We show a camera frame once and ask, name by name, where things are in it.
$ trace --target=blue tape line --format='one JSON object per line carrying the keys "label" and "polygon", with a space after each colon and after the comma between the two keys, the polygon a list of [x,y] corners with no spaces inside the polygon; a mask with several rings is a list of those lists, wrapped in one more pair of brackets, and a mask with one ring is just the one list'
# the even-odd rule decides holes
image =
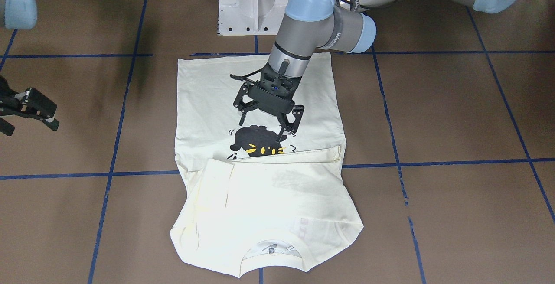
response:
{"label": "blue tape line", "polygon": [[532,158],[533,162],[553,162],[555,158]]}
{"label": "blue tape line", "polygon": [[533,160],[530,158],[530,153],[528,152],[528,149],[526,148],[526,144],[524,142],[524,139],[522,138],[522,134],[520,132],[519,126],[517,125],[517,121],[515,119],[515,116],[513,115],[513,112],[511,110],[511,106],[509,105],[507,97],[505,96],[505,92],[503,91],[503,87],[501,86],[501,82],[499,81],[499,78],[497,77],[497,73],[495,71],[495,68],[493,67],[493,63],[491,62],[490,56],[488,55],[488,53],[486,51],[486,44],[484,43],[484,41],[482,39],[482,36],[480,35],[480,32],[478,31],[478,25],[476,25],[476,21],[474,21],[474,17],[472,16],[472,12],[470,12],[470,9],[468,7],[466,7],[466,12],[468,13],[468,16],[470,16],[470,20],[472,21],[472,25],[474,26],[474,30],[476,31],[476,35],[478,35],[478,40],[480,41],[480,44],[482,45],[482,48],[483,48],[483,50],[486,54],[486,59],[487,59],[488,64],[490,65],[490,69],[491,69],[491,72],[493,74],[493,78],[495,79],[495,83],[497,84],[497,88],[499,89],[499,92],[501,94],[501,98],[503,98],[503,102],[505,103],[505,107],[507,108],[507,112],[509,113],[509,116],[511,117],[511,121],[513,123],[513,126],[515,127],[517,135],[519,136],[519,140],[521,142],[522,149],[524,150],[524,152],[526,154],[526,158],[527,158],[527,160],[530,164],[530,168],[532,169],[532,173],[534,174],[535,181],[538,184],[539,191],[541,191],[541,193],[543,195],[543,200],[545,201],[545,205],[547,205],[547,209],[549,209],[549,213],[551,214],[551,219],[553,220],[553,223],[555,223],[555,213],[553,212],[553,207],[551,207],[551,203],[549,202],[549,199],[547,198],[547,194],[545,193],[545,189],[543,189],[543,184],[542,184],[541,180],[539,179],[539,176],[538,176],[537,172],[535,171]]}
{"label": "blue tape line", "polygon": [[343,169],[384,168],[384,167],[397,167],[397,164],[396,163],[357,163],[353,165],[343,165]]}
{"label": "blue tape line", "polygon": [[16,34],[17,34],[17,29],[14,29],[13,33],[12,33],[12,37],[10,38],[10,42],[8,43],[8,47],[6,48],[6,51],[4,52],[4,56],[2,56],[2,61],[0,61],[0,71],[2,71],[2,68],[4,68],[4,63],[6,63],[6,58],[8,57],[8,52],[10,51],[10,48],[12,47],[13,40],[15,39]]}
{"label": "blue tape line", "polygon": [[248,55],[268,55],[268,53],[257,53],[257,52],[237,52],[237,53],[194,53],[190,56],[248,56]]}
{"label": "blue tape line", "polygon": [[[533,162],[555,162],[555,158],[532,158]],[[401,167],[418,167],[418,166],[448,166],[448,165],[487,165],[497,163],[527,163],[529,160],[512,159],[512,160],[480,160],[480,161],[436,161],[436,162],[402,162]],[[343,165],[344,169],[356,168],[389,168],[396,167],[396,163],[359,163],[351,165]],[[90,172],[90,173],[45,173],[36,175],[7,175],[0,176],[0,180],[16,180],[16,179],[54,179],[54,178],[83,178],[83,177],[106,177],[109,172]],[[155,176],[155,175],[178,175],[179,170],[151,170],[151,171],[115,171],[113,176]]]}
{"label": "blue tape line", "polygon": [[487,53],[493,54],[549,54],[555,53],[555,51],[486,51]]}
{"label": "blue tape line", "polygon": [[91,173],[52,173],[52,174],[44,174],[44,175],[13,175],[13,176],[0,176],[0,180],[106,177],[107,175],[109,175],[108,172],[91,172]]}
{"label": "blue tape line", "polygon": [[137,30],[137,37],[135,39],[135,48],[133,49],[133,58],[131,59],[131,68],[129,69],[129,75],[127,75],[127,85],[125,87],[125,94],[123,95],[123,104],[121,105],[121,114],[119,116],[118,133],[116,134],[116,137],[115,137],[114,154],[112,156],[111,164],[110,164],[110,175],[108,176],[108,180],[106,183],[106,191],[104,193],[104,201],[102,203],[101,218],[98,223],[97,239],[95,242],[95,250],[93,251],[93,258],[91,260],[91,269],[89,271],[88,284],[92,284],[93,276],[95,275],[95,266],[97,263],[98,249],[100,247],[100,242],[101,242],[102,228],[104,226],[106,209],[108,207],[108,197],[109,197],[109,192],[111,187],[111,180],[113,178],[115,160],[118,155],[119,138],[121,137],[121,129],[123,127],[123,120],[125,118],[125,103],[127,102],[127,95],[129,94],[129,86],[131,85],[131,79],[133,78],[133,70],[135,68],[135,61],[137,60],[137,50],[139,49],[139,40],[140,40],[141,31],[143,28],[144,15],[147,11],[147,2],[148,0],[143,1],[143,9],[141,11],[140,20],[139,20],[139,29]]}
{"label": "blue tape line", "polygon": [[420,278],[422,279],[422,284],[426,284],[426,275],[424,274],[424,266],[422,265],[422,257],[420,256],[420,247],[418,247],[418,240],[416,240],[415,235],[415,227],[410,215],[408,217],[408,224],[411,227],[412,243],[415,246],[416,260],[418,260],[418,268],[420,269]]}
{"label": "blue tape line", "polygon": [[377,55],[391,54],[482,54],[484,51],[376,51]]}
{"label": "blue tape line", "polygon": [[179,170],[114,172],[114,176],[158,176],[158,175],[178,175],[178,174],[179,174]]}
{"label": "blue tape line", "polygon": [[399,154],[397,152],[397,144],[395,142],[395,136],[393,133],[393,126],[391,124],[391,118],[389,116],[389,108],[387,107],[387,101],[385,98],[385,91],[383,90],[383,83],[381,81],[381,73],[380,73],[380,66],[378,65],[378,58],[376,56],[376,50],[374,49],[374,45],[371,47],[372,49],[372,57],[374,59],[374,66],[376,67],[376,74],[378,78],[378,84],[380,85],[380,92],[382,94],[383,99],[383,109],[385,110],[385,117],[387,119],[387,123],[389,124],[389,133],[391,135],[391,144],[393,146],[393,153],[395,155],[395,164],[397,166],[397,172],[399,173],[399,181],[401,182],[401,189],[403,191],[403,197],[405,198],[405,206],[408,206],[408,195],[407,191],[405,190],[405,183],[403,181],[403,173],[401,171],[401,162],[399,161]]}
{"label": "blue tape line", "polygon": [[402,162],[401,167],[417,167],[417,166],[448,166],[448,165],[485,165],[496,163],[524,163],[527,159],[513,160],[480,160],[480,161],[438,161],[438,162]]}
{"label": "blue tape line", "polygon": [[0,62],[0,71],[2,71],[2,68],[4,68],[4,64],[6,63],[8,53],[10,52],[10,49],[12,48],[12,45],[13,45],[13,40],[16,38],[17,31],[18,31],[17,29],[13,30],[12,37],[10,38],[10,42],[8,43],[8,47],[6,48],[6,51],[4,52],[4,56],[2,57],[2,61]]}
{"label": "blue tape line", "polygon": [[[141,53],[136,57],[152,57],[152,53]],[[7,55],[8,59],[52,59],[52,58],[81,58],[81,57],[133,57],[133,54],[36,54],[36,55]]]}
{"label": "blue tape line", "polygon": [[[361,53],[333,52],[339,55],[372,55],[371,51]],[[555,53],[555,51],[376,51],[377,55],[418,55],[418,54],[544,54]]]}

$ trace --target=brown tile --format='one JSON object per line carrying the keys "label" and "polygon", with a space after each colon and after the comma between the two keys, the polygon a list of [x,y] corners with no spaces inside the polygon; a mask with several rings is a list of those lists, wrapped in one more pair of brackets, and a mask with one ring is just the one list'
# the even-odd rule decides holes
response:
{"label": "brown tile", "polygon": [[264,283],[421,282],[397,170],[343,169],[343,180],[365,225],[358,239],[308,273],[264,268]]}
{"label": "brown tile", "polygon": [[480,51],[464,6],[448,0],[404,0],[366,13],[376,22],[376,51]]}
{"label": "brown tile", "polygon": [[175,170],[177,58],[139,57],[127,95],[116,171]]}
{"label": "brown tile", "polygon": [[30,118],[6,118],[0,135],[0,174],[107,172],[131,59],[8,59],[12,89],[35,87],[58,105],[59,129]]}
{"label": "brown tile", "polygon": [[8,47],[8,43],[10,42],[10,38],[12,37],[12,30],[2,29],[0,30],[0,55],[4,55],[6,48]]}
{"label": "brown tile", "polygon": [[186,199],[179,175],[115,177],[102,230],[95,283],[258,283],[183,263],[170,239]]}
{"label": "brown tile", "polygon": [[532,157],[555,157],[555,54],[491,54]]}
{"label": "brown tile", "polygon": [[0,282],[87,282],[105,187],[105,177],[0,181]]}
{"label": "brown tile", "polygon": [[36,27],[12,55],[133,53],[143,0],[36,0]]}
{"label": "brown tile", "polygon": [[270,53],[275,41],[276,36],[258,36],[258,52]]}
{"label": "brown tile", "polygon": [[347,139],[345,164],[395,162],[370,55],[333,55],[337,103]]}
{"label": "brown tile", "polygon": [[148,0],[139,51],[182,58],[254,52],[253,36],[218,36],[217,28],[218,0]]}
{"label": "brown tile", "polygon": [[555,207],[555,162],[536,162],[535,170],[549,199],[551,207]]}
{"label": "brown tile", "polygon": [[402,162],[524,158],[485,55],[379,55]]}
{"label": "brown tile", "polygon": [[404,169],[430,284],[549,283],[555,227],[527,163]]}
{"label": "brown tile", "polygon": [[497,14],[472,15],[489,51],[555,50],[555,0],[517,0]]}

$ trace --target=black cat graphic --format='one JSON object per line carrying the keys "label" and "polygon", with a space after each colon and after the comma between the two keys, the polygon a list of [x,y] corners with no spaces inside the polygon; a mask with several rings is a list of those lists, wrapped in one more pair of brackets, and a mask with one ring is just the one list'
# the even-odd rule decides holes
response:
{"label": "black cat graphic", "polygon": [[265,126],[252,125],[237,130],[235,143],[229,148],[234,152],[242,148],[249,157],[283,154],[285,147],[281,146],[280,142],[287,136],[281,136],[279,142],[276,141],[277,138],[278,134],[268,130]]}

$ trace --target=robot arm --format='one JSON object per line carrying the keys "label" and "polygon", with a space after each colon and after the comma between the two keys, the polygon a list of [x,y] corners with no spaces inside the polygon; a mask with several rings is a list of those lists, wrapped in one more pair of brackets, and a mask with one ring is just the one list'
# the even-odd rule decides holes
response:
{"label": "robot arm", "polygon": [[[364,52],[376,36],[374,21],[359,12],[399,0],[289,0],[268,63],[260,70],[232,78],[244,82],[234,100],[242,113],[259,109],[276,116],[281,134],[296,132],[304,106],[293,101],[295,90],[316,48]],[[476,11],[498,13],[516,0],[451,0]],[[248,77],[260,73],[260,80]],[[245,103],[244,96],[252,101]],[[294,122],[286,115],[293,112]]]}
{"label": "robot arm", "polygon": [[[0,0],[0,27],[7,29],[31,29],[36,24],[35,0]],[[18,93],[0,75],[0,133],[11,136],[15,127],[3,119],[4,116],[34,118],[43,122],[50,130],[58,130],[59,122],[54,118],[57,105],[37,89],[30,87]]]}

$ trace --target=yellow eyes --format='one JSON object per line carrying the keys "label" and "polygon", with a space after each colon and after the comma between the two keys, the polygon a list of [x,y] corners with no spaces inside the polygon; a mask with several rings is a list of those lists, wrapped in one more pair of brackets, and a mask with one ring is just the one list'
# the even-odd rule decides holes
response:
{"label": "yellow eyes", "polygon": [[[249,143],[248,145],[250,145],[252,148],[246,150],[247,153],[250,154],[250,153],[256,152],[256,145],[255,145],[255,144],[250,144],[250,143]],[[276,151],[275,148],[272,148],[272,155],[275,155],[276,152],[277,152],[278,154],[283,154],[283,153],[284,153],[283,150],[285,150],[285,147],[280,147],[280,148],[278,148],[277,151]],[[261,153],[262,155],[264,155],[264,154],[266,153],[266,148],[265,148],[265,147],[261,147],[261,148],[260,148],[260,153]]]}

